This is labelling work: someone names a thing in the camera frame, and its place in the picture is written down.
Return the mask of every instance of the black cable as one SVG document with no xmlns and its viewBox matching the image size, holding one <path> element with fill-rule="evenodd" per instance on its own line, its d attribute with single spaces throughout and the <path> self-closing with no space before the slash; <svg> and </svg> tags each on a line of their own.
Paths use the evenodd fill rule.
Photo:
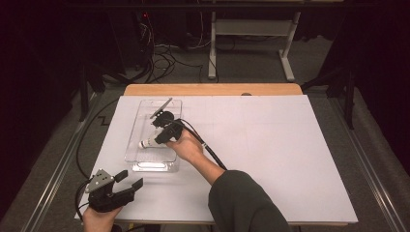
<svg viewBox="0 0 410 232">
<path fill-rule="evenodd" d="M 216 47 L 216 46 L 215 46 L 215 49 L 216 49 L 216 50 L 219 50 L 219 51 L 232 51 L 232 50 L 235 49 L 235 46 L 236 46 L 235 37 L 233 37 L 233 36 L 225 36 L 225 37 L 232 40 L 232 47 L 230 47 L 229 49 L 223 49 L 223 48 L 220 48 L 220 47 Z"/>
<path fill-rule="evenodd" d="M 223 170 L 227 170 L 227 168 L 226 168 L 225 165 L 222 163 L 222 161 L 221 161 L 220 158 L 217 156 L 217 154 L 215 154 L 215 152 L 211 149 L 211 147 L 208 146 L 208 144 L 206 144 L 205 141 L 199 136 L 199 134 L 196 132 L 196 130 L 193 128 L 193 126 L 191 126 L 191 125 L 189 124 L 190 127 L 192 127 L 192 130 L 193 130 L 193 131 L 192 131 L 192 130 L 191 130 L 189 127 L 187 127 L 184 123 L 178 122 L 177 120 L 167 120 L 167 119 L 164 119 L 164 121 L 168 121 L 168 122 L 175 123 L 175 124 L 178 124 L 178 125 L 182 126 L 185 130 L 187 130 L 190 134 L 192 134 L 192 136 L 194 136 L 194 137 L 202 144 L 202 146 L 204 146 L 204 148 L 208 151 L 208 153 L 211 155 L 211 157 L 214 159 L 214 161 L 215 161 Z"/>
<path fill-rule="evenodd" d="M 113 104 L 114 102 L 117 102 L 119 99 L 116 99 L 114 101 L 109 102 L 106 106 L 104 106 L 102 109 L 100 109 L 95 115 L 94 117 L 91 119 L 90 123 L 87 125 L 87 127 L 85 128 L 84 133 L 81 135 L 81 137 L 79 138 L 79 142 L 78 142 L 78 146 L 76 148 L 75 151 L 75 162 L 76 165 L 78 167 L 78 170 L 81 172 L 81 174 L 88 179 L 88 175 L 84 172 L 84 170 L 81 168 L 81 165 L 79 164 L 79 149 L 81 147 L 82 141 L 84 140 L 85 134 L 87 133 L 88 129 L 90 128 L 91 124 L 94 122 L 94 120 L 100 115 L 101 112 L 103 112 L 103 110 L 105 110 L 107 107 L 109 107 L 111 104 Z"/>
<path fill-rule="evenodd" d="M 218 74 L 217 66 L 214 64 L 214 62 L 212 62 L 211 57 L 209 57 L 209 61 L 211 62 L 211 65 L 215 69 L 215 76 L 217 78 L 217 83 L 220 83 L 220 75 Z"/>
<path fill-rule="evenodd" d="M 84 189 L 88 184 L 90 184 L 91 180 L 93 180 L 93 178 L 91 178 L 91 179 L 89 179 L 89 180 L 83 182 L 83 183 L 79 186 L 79 188 L 77 189 L 77 191 L 76 191 L 76 193 L 75 193 L 75 197 L 74 197 L 75 211 L 76 211 L 76 213 L 78 214 L 78 217 L 79 217 L 79 219 L 80 219 L 81 221 L 82 221 L 82 214 L 81 214 L 81 212 L 79 211 L 79 209 L 80 209 L 81 207 L 83 207 L 84 205 L 86 205 L 86 204 L 84 204 L 84 205 L 78 207 L 79 194 L 81 193 L 82 189 Z"/>
<path fill-rule="evenodd" d="M 131 228 L 131 229 L 126 230 L 126 232 L 131 232 L 131 231 L 133 231 L 133 230 L 137 230 L 137 229 L 144 228 L 144 227 L 145 227 L 145 225 L 138 225 L 138 226 L 136 226 L 136 227 L 133 227 L 133 228 Z"/>
</svg>

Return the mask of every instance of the black sleeve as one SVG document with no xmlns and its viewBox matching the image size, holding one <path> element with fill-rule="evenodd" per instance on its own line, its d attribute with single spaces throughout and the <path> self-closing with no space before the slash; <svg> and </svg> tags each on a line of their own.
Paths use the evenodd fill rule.
<svg viewBox="0 0 410 232">
<path fill-rule="evenodd" d="M 217 178 L 208 206 L 222 232 L 290 231 L 269 195 L 242 171 L 225 171 Z"/>
</svg>

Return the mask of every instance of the metal stand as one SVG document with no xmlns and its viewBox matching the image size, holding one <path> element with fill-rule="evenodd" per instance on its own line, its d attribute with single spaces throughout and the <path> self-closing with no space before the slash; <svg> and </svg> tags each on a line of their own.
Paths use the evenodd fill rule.
<svg viewBox="0 0 410 232">
<path fill-rule="evenodd" d="M 211 50 L 209 54 L 208 78 L 215 79 L 217 76 L 217 52 L 215 49 L 216 35 L 283 36 L 287 38 L 286 45 L 284 49 L 278 51 L 278 55 L 286 75 L 286 79 L 289 82 L 294 82 L 295 76 L 290 68 L 287 55 L 298 26 L 300 15 L 300 12 L 296 12 L 293 16 L 293 20 L 287 21 L 246 19 L 217 20 L 216 13 L 212 12 Z"/>
</svg>

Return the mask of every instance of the electrical cord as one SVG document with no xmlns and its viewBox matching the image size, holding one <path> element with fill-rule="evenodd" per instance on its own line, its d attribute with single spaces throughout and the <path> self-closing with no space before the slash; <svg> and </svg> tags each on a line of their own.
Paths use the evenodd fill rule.
<svg viewBox="0 0 410 232">
<path fill-rule="evenodd" d="M 144 227 L 145 227 L 145 225 L 138 225 L 138 226 L 136 226 L 136 227 L 133 227 L 133 228 L 131 228 L 131 229 L 126 230 L 126 232 L 131 232 L 131 231 L 134 231 L 134 230 L 137 230 L 137 229 L 141 229 L 141 228 L 144 228 Z"/>
<path fill-rule="evenodd" d="M 78 142 L 78 146 L 76 147 L 76 151 L 75 151 L 75 163 L 78 167 L 78 170 L 81 172 L 81 174 L 88 179 L 88 175 L 84 172 L 84 170 L 82 169 L 80 163 L 79 163 L 79 149 L 81 147 L 82 141 L 84 140 L 85 134 L 87 133 L 88 129 L 90 128 L 91 124 L 93 124 L 94 120 L 100 115 L 101 112 L 103 112 L 103 110 L 105 110 L 106 108 L 108 108 L 111 104 L 117 102 L 119 99 L 116 99 L 114 101 L 109 102 L 106 106 L 104 106 L 102 109 L 100 109 L 95 115 L 94 117 L 91 119 L 90 123 L 87 125 L 87 127 L 85 128 L 84 133 L 81 135 L 81 137 L 79 138 L 79 142 Z"/>
<path fill-rule="evenodd" d="M 82 221 L 82 214 L 81 214 L 81 212 L 79 211 L 79 209 L 81 209 L 81 207 L 87 205 L 88 203 L 83 204 L 83 205 L 81 205 L 80 207 L 78 207 L 78 204 L 79 204 L 79 195 L 81 194 L 82 189 L 84 189 L 88 184 L 90 184 L 91 180 L 93 180 L 93 178 L 88 179 L 87 181 L 83 182 L 83 183 L 78 187 L 78 189 L 77 189 L 77 191 L 76 191 L 76 193 L 75 193 L 75 197 L 74 197 L 75 211 L 76 211 L 76 213 L 77 213 L 77 215 L 78 215 L 78 217 L 79 217 L 79 219 L 80 219 L 81 221 Z"/>
<path fill-rule="evenodd" d="M 214 159 L 214 161 L 223 169 L 223 170 L 227 170 L 227 168 L 225 167 L 225 165 L 222 163 L 222 161 L 220 160 L 220 158 L 217 156 L 217 154 L 215 154 L 215 152 L 211 149 L 210 146 L 208 146 L 208 144 L 205 143 L 205 141 L 199 136 L 199 134 L 196 132 L 196 130 L 193 128 L 193 126 L 188 123 L 187 121 L 181 119 L 181 121 L 184 121 L 186 123 L 188 123 L 188 125 L 190 125 L 191 129 L 189 127 L 187 127 L 184 123 L 180 123 L 176 120 L 167 120 L 164 119 L 164 121 L 168 121 L 170 123 L 174 123 L 174 124 L 178 124 L 180 126 L 182 126 L 185 130 L 187 130 L 190 134 L 192 134 L 193 137 L 195 137 L 201 144 L 202 146 L 208 151 L 208 153 L 211 155 L 211 157 Z"/>
</svg>

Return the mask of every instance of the transparent plastic box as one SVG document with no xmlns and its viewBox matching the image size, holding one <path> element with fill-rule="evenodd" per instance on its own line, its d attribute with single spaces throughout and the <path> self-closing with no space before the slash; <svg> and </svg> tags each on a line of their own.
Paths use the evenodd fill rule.
<svg viewBox="0 0 410 232">
<path fill-rule="evenodd" d="M 172 149 L 165 145 L 148 148 L 139 146 L 142 140 L 154 139 L 162 131 L 162 128 L 152 125 L 156 117 L 150 117 L 167 101 L 144 100 L 139 104 L 125 155 L 125 161 L 132 165 L 133 171 L 176 172 L 179 169 L 179 158 Z M 182 101 L 172 100 L 163 111 L 171 112 L 174 119 L 181 118 Z"/>
</svg>

